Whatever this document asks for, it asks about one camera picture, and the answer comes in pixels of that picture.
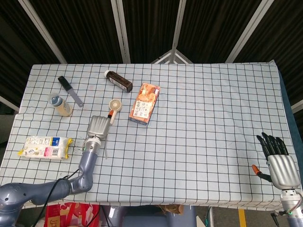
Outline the yellow and white snack package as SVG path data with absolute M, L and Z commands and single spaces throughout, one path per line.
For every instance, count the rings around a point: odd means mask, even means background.
M 71 138 L 30 136 L 26 138 L 18 156 L 38 159 L 67 159 Z

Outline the white metal frame post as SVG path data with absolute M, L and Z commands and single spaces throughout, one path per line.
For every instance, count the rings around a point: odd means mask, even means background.
M 173 55 L 176 52 L 180 31 L 182 27 L 185 7 L 186 7 L 187 0 L 179 0 L 179 6 L 178 6 L 178 13 L 177 13 L 177 19 L 175 24 L 175 30 L 174 30 L 174 36 L 173 36 L 173 43 L 172 43 L 172 49 L 171 49 L 171 55 Z
M 230 52 L 229 56 L 226 59 L 226 63 L 232 63 L 235 61 L 271 5 L 274 3 L 275 0 L 261 0 L 259 6 L 255 10 L 254 14 L 252 15 L 251 19 L 249 20 L 248 24 L 244 28 L 242 34 L 240 35 L 238 41 L 236 42 L 235 46 L 233 47 L 232 51 Z
M 15 112 L 19 112 L 18 106 L 14 105 L 13 103 L 11 103 L 7 99 L 3 98 L 2 96 L 0 96 L 0 102 L 5 104 L 6 106 L 10 107 L 11 109 L 13 109 Z
M 291 106 L 292 112 L 297 113 L 303 110 L 303 99 Z
M 122 0 L 111 0 L 111 6 L 116 26 L 119 47 L 124 64 L 131 63 L 127 30 L 125 23 L 125 15 Z
M 42 22 L 41 18 L 37 14 L 36 10 L 32 6 L 29 0 L 18 0 L 19 4 L 26 12 L 30 20 L 35 25 L 36 29 L 39 31 L 40 35 L 43 37 L 49 48 L 52 50 L 56 58 L 61 64 L 67 64 L 65 57 L 63 56 L 62 52 L 60 51 L 59 47 L 55 43 L 54 39 L 50 35 L 49 31 L 45 27 L 44 23 Z

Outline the brown paper bag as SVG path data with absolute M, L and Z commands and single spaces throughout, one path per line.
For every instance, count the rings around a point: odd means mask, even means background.
M 179 204 L 169 204 L 169 205 L 158 205 L 158 207 L 164 212 L 170 212 L 173 214 L 180 214 L 184 213 L 184 206 Z

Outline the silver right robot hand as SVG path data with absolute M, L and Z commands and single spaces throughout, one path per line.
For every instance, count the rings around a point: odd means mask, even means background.
M 264 132 L 260 136 L 258 135 L 257 139 L 262 146 L 269 174 L 262 173 L 256 165 L 252 165 L 255 175 L 272 183 L 280 190 L 299 188 L 301 185 L 299 173 L 283 140 Z

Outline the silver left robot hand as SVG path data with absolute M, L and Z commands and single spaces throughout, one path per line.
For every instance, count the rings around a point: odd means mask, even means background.
M 98 137 L 99 139 L 104 139 L 109 131 L 111 118 L 105 116 L 92 116 L 88 129 L 88 137 Z

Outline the orange and blue snack box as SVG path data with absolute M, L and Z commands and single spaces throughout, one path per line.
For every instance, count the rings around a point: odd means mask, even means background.
M 129 114 L 129 120 L 148 125 L 160 93 L 160 87 L 142 83 Z

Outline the small cream handheld fan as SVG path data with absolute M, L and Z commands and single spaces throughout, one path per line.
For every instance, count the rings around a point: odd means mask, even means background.
M 114 123 L 116 114 L 122 109 L 122 103 L 119 99 L 112 99 L 109 102 L 109 114 L 108 117 L 110 118 L 110 124 Z

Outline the brown bottle with white cap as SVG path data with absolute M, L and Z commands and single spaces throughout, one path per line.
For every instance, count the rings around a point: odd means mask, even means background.
M 130 93 L 133 89 L 133 84 L 131 81 L 125 79 L 114 71 L 106 70 L 104 76 L 113 84 L 119 86 L 122 90 Z

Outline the red printed bag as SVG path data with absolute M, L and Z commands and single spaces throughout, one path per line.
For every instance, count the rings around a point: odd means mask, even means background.
M 100 206 L 67 202 L 48 205 L 44 227 L 101 227 Z

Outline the blue grid-pattern tablecloth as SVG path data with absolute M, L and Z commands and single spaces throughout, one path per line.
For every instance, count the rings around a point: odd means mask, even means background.
M 106 70 L 133 84 L 130 93 Z M 84 103 L 58 81 L 64 76 Z M 129 120 L 142 83 L 160 87 L 148 125 Z M 30 71 L 0 166 L 0 185 L 46 183 L 75 174 L 92 116 L 122 109 L 98 151 L 89 192 L 69 201 L 109 205 L 186 204 L 281 208 L 280 190 L 257 177 L 269 173 L 257 135 L 280 137 L 294 160 L 279 70 L 274 61 L 236 64 L 50 64 Z M 49 103 L 59 94 L 72 108 L 61 116 Z M 71 138 L 67 159 L 18 156 L 27 137 Z

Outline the seasoning bottle with blue cap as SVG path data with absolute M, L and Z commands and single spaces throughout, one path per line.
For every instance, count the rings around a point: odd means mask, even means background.
M 70 116 L 72 114 L 70 105 L 57 93 L 51 93 L 49 95 L 49 103 L 61 116 Z

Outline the white triangular frame foot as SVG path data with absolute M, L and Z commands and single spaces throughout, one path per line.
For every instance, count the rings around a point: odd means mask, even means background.
M 156 58 L 151 64 L 193 64 L 193 62 L 179 50 L 176 50 L 174 54 L 170 50 Z

